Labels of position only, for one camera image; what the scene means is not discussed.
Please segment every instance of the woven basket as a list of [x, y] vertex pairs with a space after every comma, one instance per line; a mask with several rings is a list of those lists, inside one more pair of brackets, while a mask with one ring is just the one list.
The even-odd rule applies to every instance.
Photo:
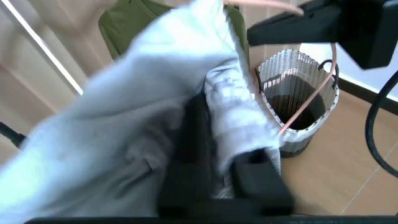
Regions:
[[[281, 127], [327, 78], [319, 63], [297, 50], [281, 51], [257, 68], [260, 91], [267, 109]], [[283, 135], [282, 157], [305, 150], [316, 131], [335, 108], [339, 89], [331, 78]]]

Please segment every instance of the baseboard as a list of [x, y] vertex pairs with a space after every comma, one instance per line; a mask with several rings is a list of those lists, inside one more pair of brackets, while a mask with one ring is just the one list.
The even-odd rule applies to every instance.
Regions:
[[[343, 90], [351, 95], [354, 95], [364, 101], [369, 102], [370, 104], [374, 102], [374, 99], [377, 96], [377, 93], [365, 89], [359, 85], [346, 81], [342, 78], [338, 80], [338, 86], [340, 90]], [[398, 115], [398, 102], [392, 99], [385, 99], [383, 105], [381, 106], [382, 109]]]

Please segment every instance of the brown floor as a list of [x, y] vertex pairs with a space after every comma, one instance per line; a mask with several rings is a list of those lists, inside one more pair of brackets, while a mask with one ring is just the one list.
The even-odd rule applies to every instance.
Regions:
[[[298, 212], [395, 215], [398, 179], [371, 157], [364, 138], [370, 104], [340, 92], [337, 107], [309, 147], [282, 160], [282, 176], [299, 198]], [[398, 169], [398, 116], [380, 111], [374, 127], [381, 155]]]

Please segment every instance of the laundry basket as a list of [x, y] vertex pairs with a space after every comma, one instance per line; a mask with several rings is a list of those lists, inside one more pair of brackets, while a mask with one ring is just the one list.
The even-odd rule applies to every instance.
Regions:
[[[260, 91], [266, 109], [281, 127], [327, 78], [328, 72], [314, 59], [298, 50], [284, 50], [257, 68]], [[283, 135], [282, 157], [294, 157], [305, 150], [316, 131], [335, 108], [339, 89], [336, 77], [313, 99]]]

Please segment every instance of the white cloth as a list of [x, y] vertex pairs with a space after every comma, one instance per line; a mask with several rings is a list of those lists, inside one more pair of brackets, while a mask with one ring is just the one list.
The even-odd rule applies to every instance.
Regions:
[[[183, 106], [205, 78], [220, 171], [239, 152], [277, 149], [233, 38], [216, 0], [194, 1], [154, 21], [71, 106], [41, 122], [0, 171], [0, 223], [156, 216]], [[279, 167], [276, 151], [268, 152]]]

